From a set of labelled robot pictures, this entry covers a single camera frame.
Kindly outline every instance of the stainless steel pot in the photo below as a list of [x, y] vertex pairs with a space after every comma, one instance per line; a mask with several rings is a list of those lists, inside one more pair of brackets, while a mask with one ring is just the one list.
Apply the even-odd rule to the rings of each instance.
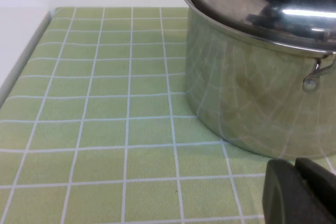
[[185, 1], [187, 98], [198, 118], [258, 154], [334, 154], [336, 0]]

